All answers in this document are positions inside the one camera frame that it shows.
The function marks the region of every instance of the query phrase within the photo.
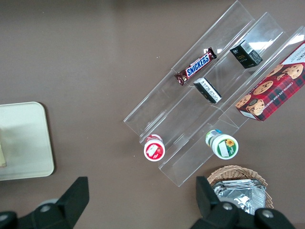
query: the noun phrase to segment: foil wrapper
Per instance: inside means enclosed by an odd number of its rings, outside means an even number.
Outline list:
[[[220,181],[213,189],[220,201],[231,202],[251,215],[254,215],[258,208],[265,207],[266,187],[258,180]]]

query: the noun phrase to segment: clear acrylic display stand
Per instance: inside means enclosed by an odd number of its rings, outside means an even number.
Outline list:
[[[182,185],[213,155],[205,143],[206,133],[211,129],[236,133],[248,118],[237,111],[235,103],[275,66],[274,62],[288,55],[287,50],[293,50],[296,37],[301,42],[303,30],[300,28],[288,39],[270,14],[265,13],[256,21],[240,2],[235,2],[124,122],[140,136],[142,145],[150,134],[162,137],[166,153],[159,161],[159,169],[177,186]],[[262,57],[259,66],[245,69],[230,53],[230,48],[244,39]],[[218,58],[181,86],[174,75],[209,47]],[[201,77],[221,94],[217,104],[210,104],[194,87],[193,82]]]

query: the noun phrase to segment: red plaid cookie box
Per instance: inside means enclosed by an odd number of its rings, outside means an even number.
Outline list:
[[[277,65],[235,107],[249,118],[264,121],[305,84],[305,41]]]

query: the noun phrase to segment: yogurt cup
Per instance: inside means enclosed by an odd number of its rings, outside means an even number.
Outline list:
[[[206,144],[220,159],[228,160],[236,156],[238,142],[230,135],[223,134],[220,130],[211,130],[205,138]]]
[[[150,161],[160,161],[165,155],[165,146],[159,135],[149,135],[144,145],[144,155]]]

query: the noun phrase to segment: snickers bar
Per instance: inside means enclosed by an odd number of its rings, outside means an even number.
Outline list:
[[[209,62],[213,59],[216,59],[217,56],[213,52],[212,48],[208,49],[208,52],[197,59],[194,63],[188,66],[186,69],[180,71],[175,75],[176,79],[181,85],[189,80],[193,75],[195,75],[198,71],[200,71],[203,67],[205,67]]]

